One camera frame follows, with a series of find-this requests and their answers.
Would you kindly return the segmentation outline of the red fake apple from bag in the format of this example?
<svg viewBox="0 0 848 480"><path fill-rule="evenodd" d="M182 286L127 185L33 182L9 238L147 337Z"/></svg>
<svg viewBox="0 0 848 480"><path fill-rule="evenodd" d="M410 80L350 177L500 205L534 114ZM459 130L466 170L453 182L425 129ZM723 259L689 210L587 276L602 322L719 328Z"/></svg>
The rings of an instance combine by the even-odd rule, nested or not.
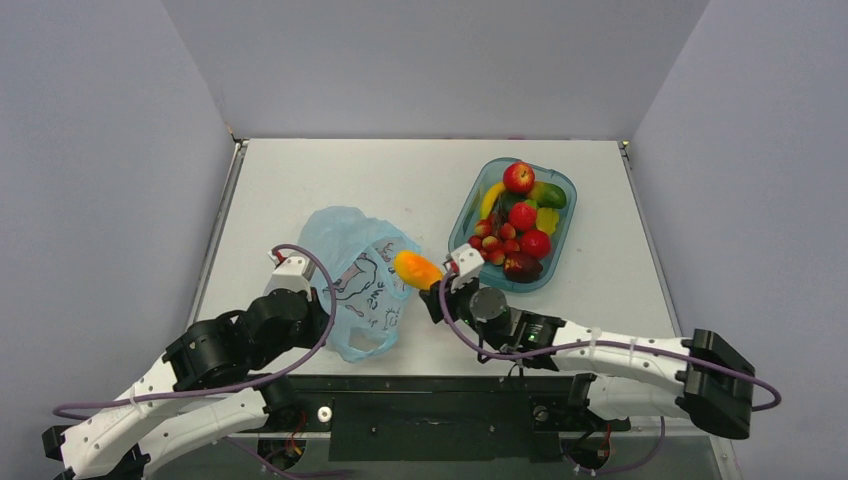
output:
<svg viewBox="0 0 848 480"><path fill-rule="evenodd" d="M535 171L530 164L516 161L504 170L502 183L507 191L525 195L532 190L535 177Z"/></svg>

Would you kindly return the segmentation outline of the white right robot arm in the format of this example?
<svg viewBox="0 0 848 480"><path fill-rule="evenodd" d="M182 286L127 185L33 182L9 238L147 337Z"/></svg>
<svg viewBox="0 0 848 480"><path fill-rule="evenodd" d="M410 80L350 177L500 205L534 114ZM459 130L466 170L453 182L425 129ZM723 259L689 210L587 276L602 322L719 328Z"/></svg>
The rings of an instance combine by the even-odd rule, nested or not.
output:
<svg viewBox="0 0 848 480"><path fill-rule="evenodd" d="M718 437L750 435L756 370L713 331L682 338L616 334L511 307L501 291L476 281L458 290L434 282L419 296L433 322L473 330L460 339L479 362L572 375L564 413L578 427L598 419L670 417Z"/></svg>

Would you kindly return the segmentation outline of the orange yellow fake fruit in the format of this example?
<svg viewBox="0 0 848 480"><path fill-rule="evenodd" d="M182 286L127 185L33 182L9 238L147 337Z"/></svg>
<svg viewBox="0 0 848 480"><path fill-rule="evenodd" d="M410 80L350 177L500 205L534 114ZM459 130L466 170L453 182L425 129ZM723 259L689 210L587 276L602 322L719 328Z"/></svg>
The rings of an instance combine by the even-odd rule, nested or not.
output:
<svg viewBox="0 0 848 480"><path fill-rule="evenodd" d="M393 261L393 267L404 284L421 291L429 290L444 277L439 267L410 250L400 251Z"/></svg>

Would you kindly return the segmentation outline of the light blue plastic bag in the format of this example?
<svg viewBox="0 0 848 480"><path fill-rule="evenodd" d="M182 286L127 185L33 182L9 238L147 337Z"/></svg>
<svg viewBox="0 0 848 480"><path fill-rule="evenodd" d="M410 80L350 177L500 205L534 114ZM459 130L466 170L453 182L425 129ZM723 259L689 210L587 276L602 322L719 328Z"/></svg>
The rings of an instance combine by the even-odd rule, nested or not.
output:
<svg viewBox="0 0 848 480"><path fill-rule="evenodd" d="M336 292L337 310L327 343L348 363L387 352L413 293L397 275L394 260L420 246L390 222L360 209L331 206L315 211L297 244L324 265Z"/></svg>

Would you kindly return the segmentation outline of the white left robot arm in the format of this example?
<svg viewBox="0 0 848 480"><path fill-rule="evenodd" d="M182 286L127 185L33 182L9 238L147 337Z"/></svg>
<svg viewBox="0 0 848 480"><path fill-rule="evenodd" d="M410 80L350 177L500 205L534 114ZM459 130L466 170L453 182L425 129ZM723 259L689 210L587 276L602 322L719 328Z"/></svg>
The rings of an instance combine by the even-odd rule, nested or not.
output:
<svg viewBox="0 0 848 480"><path fill-rule="evenodd" d="M118 398L45 430L45 456L62 479L141 479L232 433L291 427L299 405L287 376L325 344L336 309L312 287L280 288L193 324Z"/></svg>

